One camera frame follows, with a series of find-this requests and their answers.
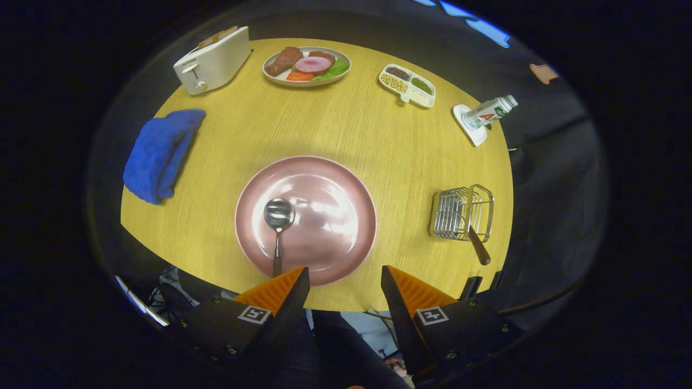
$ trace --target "spoon handle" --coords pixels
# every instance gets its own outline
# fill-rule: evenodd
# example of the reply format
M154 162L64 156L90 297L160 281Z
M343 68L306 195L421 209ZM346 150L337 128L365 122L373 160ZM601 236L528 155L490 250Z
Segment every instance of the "spoon handle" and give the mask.
M276 250L274 251L274 277L281 275L281 234L276 234Z
M476 255L478 256L480 264L483 266L489 264L490 254L485 249L485 246L483 246L483 242L480 241L478 234L473 230L473 227L471 226L468 226L468 236L471 238L471 243L473 244L473 248L476 250Z

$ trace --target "blue towel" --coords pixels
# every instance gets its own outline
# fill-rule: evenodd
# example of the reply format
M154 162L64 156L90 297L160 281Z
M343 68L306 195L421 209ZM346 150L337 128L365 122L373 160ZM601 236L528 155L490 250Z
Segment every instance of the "blue towel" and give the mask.
M125 186L147 203L173 197L180 164L204 116L201 109L186 109L146 122L125 164Z

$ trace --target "round wooden table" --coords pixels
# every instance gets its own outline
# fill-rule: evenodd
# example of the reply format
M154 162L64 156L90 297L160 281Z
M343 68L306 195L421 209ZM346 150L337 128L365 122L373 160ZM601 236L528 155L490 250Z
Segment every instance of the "round wooden table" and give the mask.
M381 267L392 265L458 297L468 277L488 289L502 269L512 225L512 175L499 122L474 147L452 115L458 104L479 102L410 62L360 46L319 39L263 39L224 87L190 96L179 87L156 117L198 108L207 113L190 148L174 196L155 206L122 192L120 222L142 244L174 266L242 293L267 280L244 257L235 237L235 205L243 187L264 166L289 156L337 161L367 186L377 212L370 256L345 279L313 287L306 308L387 310ZM262 63L286 46L322 46L349 56L342 80L295 89L267 80ZM378 74L395 63L430 80L435 106L403 104ZM495 195L492 257L481 266L470 242L431 237L433 195L480 183Z

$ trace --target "wire dish rack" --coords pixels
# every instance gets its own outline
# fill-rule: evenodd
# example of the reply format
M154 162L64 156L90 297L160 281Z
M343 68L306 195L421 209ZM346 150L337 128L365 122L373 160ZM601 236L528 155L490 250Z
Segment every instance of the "wire dish rack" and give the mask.
M428 232L444 239L466 240L468 220L481 242L490 239L495 197L480 184L435 193Z

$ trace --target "dark background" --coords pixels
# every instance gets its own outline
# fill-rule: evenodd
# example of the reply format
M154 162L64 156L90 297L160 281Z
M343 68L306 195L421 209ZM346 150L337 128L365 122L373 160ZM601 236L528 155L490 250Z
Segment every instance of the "dark background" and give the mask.
M7 387L235 386L165 341L106 282L90 252L81 202L91 135L119 88L166 42L229 4L72 1L6 10L4 36L20 57L6 58L4 96L8 192L16 195L5 218L12 222L4 277ZM608 153L613 202L583 288L541 333L464 385L682 387L690 290L676 246L684 222L676 216L685 208L680 190L689 173L682 158L661 169L685 142L664 131L679 125L674 109L656 103L683 101L675 97L683 73L666 54L689 33L676 19L684 10L674 3L543 0L465 8L492 15L571 81ZM586 54L608 69L608 83L581 60ZM656 71L661 64L674 80ZM663 185L663 175L674 181Z

